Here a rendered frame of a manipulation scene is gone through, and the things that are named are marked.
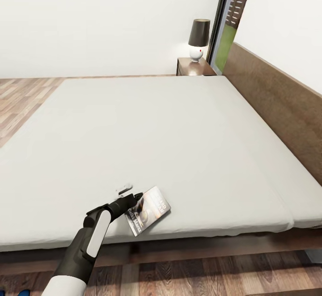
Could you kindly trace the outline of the hardback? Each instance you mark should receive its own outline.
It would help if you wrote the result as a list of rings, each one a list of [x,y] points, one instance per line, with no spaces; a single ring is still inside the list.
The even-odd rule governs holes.
[[[136,206],[125,212],[125,216],[134,236],[137,237],[169,210],[171,210],[169,203],[155,185],[143,193]]]

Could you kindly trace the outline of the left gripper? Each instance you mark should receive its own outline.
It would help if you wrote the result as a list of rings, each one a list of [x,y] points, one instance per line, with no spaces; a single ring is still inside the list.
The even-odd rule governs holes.
[[[143,193],[137,193],[133,195],[132,193],[123,197],[119,198],[114,203],[116,203],[120,208],[120,215],[127,212],[130,208],[136,206],[136,203],[142,198]]]

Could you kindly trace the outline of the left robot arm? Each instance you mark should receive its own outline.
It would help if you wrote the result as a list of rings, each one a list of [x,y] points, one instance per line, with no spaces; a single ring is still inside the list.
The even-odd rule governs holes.
[[[123,184],[113,190],[114,202],[86,213],[83,227],[67,248],[49,284],[41,296],[85,296],[93,267],[111,222],[136,206],[143,193],[122,194],[133,189]]]

